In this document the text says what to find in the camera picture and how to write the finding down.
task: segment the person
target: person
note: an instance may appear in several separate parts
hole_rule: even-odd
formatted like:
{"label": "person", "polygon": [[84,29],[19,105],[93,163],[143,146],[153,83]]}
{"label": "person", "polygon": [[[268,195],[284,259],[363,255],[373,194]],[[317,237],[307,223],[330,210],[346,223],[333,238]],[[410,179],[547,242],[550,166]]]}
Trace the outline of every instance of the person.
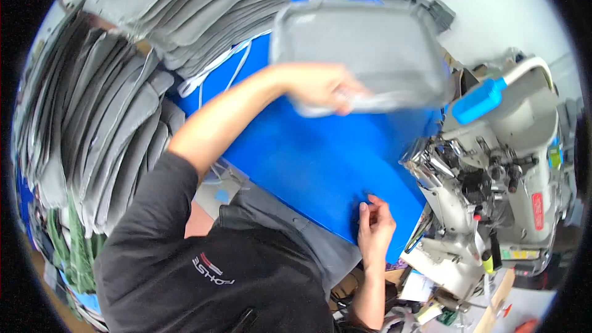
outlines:
{"label": "person", "polygon": [[[111,332],[334,332],[381,329],[389,205],[359,205],[358,246],[255,186],[241,190],[207,236],[184,239],[198,180],[276,98],[290,94],[345,115],[366,93],[341,65],[271,65],[193,114],[171,139],[94,263]],[[362,259],[365,280],[341,327],[330,289]]]}

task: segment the hand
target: hand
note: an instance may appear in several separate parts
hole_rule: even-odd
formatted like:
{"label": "hand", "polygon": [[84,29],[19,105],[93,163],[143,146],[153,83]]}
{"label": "hand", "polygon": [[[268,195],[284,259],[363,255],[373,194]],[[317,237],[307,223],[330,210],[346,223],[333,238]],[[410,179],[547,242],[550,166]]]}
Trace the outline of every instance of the hand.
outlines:
{"label": "hand", "polygon": [[354,94],[369,94],[366,88],[340,64],[284,63],[270,66],[274,82],[305,103],[328,106],[339,115],[352,111]]}
{"label": "hand", "polygon": [[360,203],[358,247],[362,254],[364,271],[384,273],[387,250],[397,225],[387,202],[373,195],[368,195],[368,199],[371,204]]}

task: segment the gray pants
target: gray pants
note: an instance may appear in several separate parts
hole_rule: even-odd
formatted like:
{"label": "gray pants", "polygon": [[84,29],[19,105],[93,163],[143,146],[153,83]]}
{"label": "gray pants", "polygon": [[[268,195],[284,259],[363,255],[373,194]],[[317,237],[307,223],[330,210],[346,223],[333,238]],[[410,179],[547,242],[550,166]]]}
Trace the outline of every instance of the gray pants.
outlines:
{"label": "gray pants", "polygon": [[236,230],[262,226],[283,232],[302,248],[312,251],[327,297],[331,288],[362,259],[356,245],[314,224],[252,183],[239,190],[228,206],[220,206],[220,217],[214,226]]}

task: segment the industrial sewing machine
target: industrial sewing machine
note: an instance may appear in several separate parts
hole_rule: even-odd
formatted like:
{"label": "industrial sewing machine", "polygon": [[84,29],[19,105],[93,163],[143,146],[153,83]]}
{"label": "industrial sewing machine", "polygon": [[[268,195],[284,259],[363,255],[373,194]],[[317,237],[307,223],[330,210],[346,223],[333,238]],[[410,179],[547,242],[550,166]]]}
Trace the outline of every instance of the industrial sewing machine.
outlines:
{"label": "industrial sewing machine", "polygon": [[412,240],[437,263],[488,259],[494,270],[535,276],[549,262],[567,208],[558,96],[538,57],[520,56],[501,73],[495,82],[503,88],[485,92],[497,106],[469,119],[455,113],[493,83],[473,77],[475,85],[443,113],[440,133],[404,152],[400,162],[427,199],[421,234]]}

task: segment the printed logo on shirt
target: printed logo on shirt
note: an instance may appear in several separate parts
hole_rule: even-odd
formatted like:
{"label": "printed logo on shirt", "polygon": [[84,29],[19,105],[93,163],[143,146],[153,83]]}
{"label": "printed logo on shirt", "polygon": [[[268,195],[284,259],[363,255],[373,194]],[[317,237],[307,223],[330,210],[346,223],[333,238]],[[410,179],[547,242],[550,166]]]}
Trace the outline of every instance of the printed logo on shirt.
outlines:
{"label": "printed logo on shirt", "polygon": [[218,275],[222,275],[222,270],[218,269],[213,263],[211,263],[210,260],[208,260],[208,258],[205,256],[205,253],[202,252],[201,254],[199,254],[199,256],[201,257],[201,261],[210,269],[214,270],[214,272]]}
{"label": "printed logo on shirt", "polygon": [[199,257],[195,257],[192,261],[193,261],[193,266],[195,266],[196,270],[199,271],[203,275],[204,278],[209,278],[212,283],[215,283],[216,285],[219,285],[219,286],[234,284],[234,279],[233,280],[223,280],[223,279],[216,278],[216,275],[214,275],[213,273],[210,273],[210,271],[206,268],[205,263],[202,264],[199,262]]}

